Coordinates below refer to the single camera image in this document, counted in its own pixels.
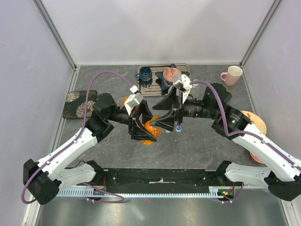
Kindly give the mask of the orange juice bottle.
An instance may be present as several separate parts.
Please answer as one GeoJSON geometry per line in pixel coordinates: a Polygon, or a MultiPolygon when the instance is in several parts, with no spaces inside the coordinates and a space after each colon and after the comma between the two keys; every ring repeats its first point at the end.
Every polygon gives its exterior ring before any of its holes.
{"type": "Polygon", "coordinates": [[[122,107],[125,106],[125,102],[127,101],[128,97],[124,97],[123,100],[122,100],[122,107]]]}
{"type": "MultiPolygon", "coordinates": [[[[161,134],[162,132],[162,129],[161,128],[156,128],[156,127],[153,127],[151,126],[151,122],[153,122],[154,120],[160,118],[161,116],[160,115],[154,115],[149,121],[147,121],[145,124],[144,124],[144,127],[145,129],[150,132],[155,138],[158,138],[159,135],[161,134]]],[[[155,142],[154,141],[150,141],[150,140],[142,140],[141,141],[144,145],[152,145],[154,144],[155,142]]]]}

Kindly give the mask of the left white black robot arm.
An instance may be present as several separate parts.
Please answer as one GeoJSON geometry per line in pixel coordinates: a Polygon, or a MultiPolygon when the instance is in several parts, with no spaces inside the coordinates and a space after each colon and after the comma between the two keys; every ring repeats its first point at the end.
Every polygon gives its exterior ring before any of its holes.
{"type": "Polygon", "coordinates": [[[24,191],[33,195],[34,202],[44,205],[65,188],[87,182],[99,185],[103,169],[95,161],[79,168],[67,169],[67,166],[112,132],[111,121],[127,125],[132,140],[155,142],[155,136],[144,127],[152,117],[147,101],[139,92],[131,94],[123,107],[117,106],[111,94],[100,94],[91,117],[72,138],[40,160],[29,159],[24,163],[24,191]]]}

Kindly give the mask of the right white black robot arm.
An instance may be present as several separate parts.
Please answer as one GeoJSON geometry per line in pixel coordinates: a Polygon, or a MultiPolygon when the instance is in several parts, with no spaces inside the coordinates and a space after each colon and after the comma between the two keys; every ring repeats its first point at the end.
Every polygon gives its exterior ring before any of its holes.
{"type": "Polygon", "coordinates": [[[174,131],[175,124],[180,125],[184,117],[210,118],[216,133],[255,154],[265,164],[264,168],[258,168],[223,161],[215,174],[218,184],[224,186],[231,181],[263,186],[284,201],[298,197],[301,194],[301,161],[277,146],[246,115],[230,106],[232,95],[223,85],[196,83],[206,85],[201,100],[184,100],[189,90],[183,85],[171,86],[168,94],[153,106],[154,110],[167,111],[167,114],[156,119],[152,126],[174,131]]]}

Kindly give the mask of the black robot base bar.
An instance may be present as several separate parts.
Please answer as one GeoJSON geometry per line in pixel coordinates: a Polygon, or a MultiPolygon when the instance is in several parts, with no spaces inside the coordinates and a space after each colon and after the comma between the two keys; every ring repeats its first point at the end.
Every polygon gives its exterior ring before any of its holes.
{"type": "Polygon", "coordinates": [[[208,193],[209,187],[232,186],[221,173],[204,169],[105,169],[100,182],[119,194],[208,193]]]}

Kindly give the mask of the blue star shaped dish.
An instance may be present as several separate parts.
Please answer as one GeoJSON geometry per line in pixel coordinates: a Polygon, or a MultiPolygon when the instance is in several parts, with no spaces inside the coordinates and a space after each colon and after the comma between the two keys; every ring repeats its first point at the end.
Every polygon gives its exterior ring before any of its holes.
{"type": "MultiPolygon", "coordinates": [[[[169,67],[173,67],[173,68],[177,68],[177,66],[175,64],[171,64],[169,67]]],[[[160,80],[160,87],[162,90],[168,90],[170,86],[172,86],[173,83],[171,82],[166,82],[165,79],[163,78],[163,71],[159,71],[156,72],[155,75],[158,77],[158,79],[160,80]]],[[[190,72],[189,71],[181,71],[182,74],[187,75],[188,77],[190,76],[190,72]]]]}

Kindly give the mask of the silver metal tray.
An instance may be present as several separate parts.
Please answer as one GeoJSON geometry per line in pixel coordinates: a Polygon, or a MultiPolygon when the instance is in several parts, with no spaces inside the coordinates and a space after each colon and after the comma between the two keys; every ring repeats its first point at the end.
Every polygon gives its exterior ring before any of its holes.
{"type": "Polygon", "coordinates": [[[145,83],[138,77],[140,70],[143,68],[142,65],[138,68],[136,78],[138,89],[144,97],[159,97],[165,96],[168,93],[168,84],[164,82],[164,85],[162,85],[162,80],[156,75],[156,73],[162,73],[165,69],[169,68],[170,66],[176,67],[183,74],[188,75],[188,77],[192,80],[190,67],[187,64],[147,65],[146,67],[149,67],[151,69],[152,79],[145,83]]]}

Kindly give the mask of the red patterned small bowl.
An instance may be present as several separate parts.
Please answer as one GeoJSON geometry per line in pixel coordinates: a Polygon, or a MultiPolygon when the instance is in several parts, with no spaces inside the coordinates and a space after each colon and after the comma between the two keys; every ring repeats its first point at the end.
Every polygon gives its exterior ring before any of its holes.
{"type": "Polygon", "coordinates": [[[163,71],[163,78],[165,79],[166,82],[173,83],[174,77],[178,74],[182,74],[182,72],[179,69],[169,67],[163,71]]]}

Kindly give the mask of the dark blue ceramic mug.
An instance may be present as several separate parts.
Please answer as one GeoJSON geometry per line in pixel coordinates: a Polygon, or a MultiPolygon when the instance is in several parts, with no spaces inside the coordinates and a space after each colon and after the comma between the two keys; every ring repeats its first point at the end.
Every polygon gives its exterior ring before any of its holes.
{"type": "Polygon", "coordinates": [[[152,70],[149,67],[143,66],[139,69],[135,77],[142,81],[150,81],[152,79],[152,70]]]}

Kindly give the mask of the black floral square plate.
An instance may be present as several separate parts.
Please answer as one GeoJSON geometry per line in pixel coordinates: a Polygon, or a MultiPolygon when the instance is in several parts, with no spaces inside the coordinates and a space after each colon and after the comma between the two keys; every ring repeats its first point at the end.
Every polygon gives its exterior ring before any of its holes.
{"type": "MultiPolygon", "coordinates": [[[[87,91],[71,91],[67,93],[64,108],[64,119],[80,119],[84,118],[87,91]]],[[[93,105],[97,99],[97,91],[91,90],[87,101],[87,117],[91,117],[93,113],[93,105]]]]}

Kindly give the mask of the pink ceramic mug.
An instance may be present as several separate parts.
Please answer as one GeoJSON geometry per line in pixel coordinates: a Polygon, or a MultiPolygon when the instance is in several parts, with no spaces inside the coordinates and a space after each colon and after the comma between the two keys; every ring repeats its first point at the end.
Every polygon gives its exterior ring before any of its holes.
{"type": "Polygon", "coordinates": [[[220,78],[228,87],[234,86],[243,74],[239,66],[230,66],[226,72],[221,73],[220,78]]]}

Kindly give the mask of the beige bird painted plate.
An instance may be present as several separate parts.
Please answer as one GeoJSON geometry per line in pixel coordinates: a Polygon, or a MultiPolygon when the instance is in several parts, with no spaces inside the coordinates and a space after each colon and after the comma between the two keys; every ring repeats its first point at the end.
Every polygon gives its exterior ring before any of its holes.
{"type": "Polygon", "coordinates": [[[242,110],[241,113],[247,116],[262,134],[264,135],[267,134],[266,124],[258,115],[254,114],[253,112],[244,111],[244,110],[242,110]]]}

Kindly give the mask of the red floral small bowl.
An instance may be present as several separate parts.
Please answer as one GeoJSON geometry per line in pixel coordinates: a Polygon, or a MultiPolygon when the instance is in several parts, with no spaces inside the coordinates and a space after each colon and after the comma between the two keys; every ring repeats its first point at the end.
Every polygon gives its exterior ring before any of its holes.
{"type": "Polygon", "coordinates": [[[251,156],[251,158],[252,158],[252,160],[253,161],[255,161],[255,162],[257,162],[257,163],[260,163],[260,164],[264,164],[264,162],[263,161],[261,161],[257,156],[255,156],[253,153],[249,153],[250,154],[250,156],[251,156]]]}

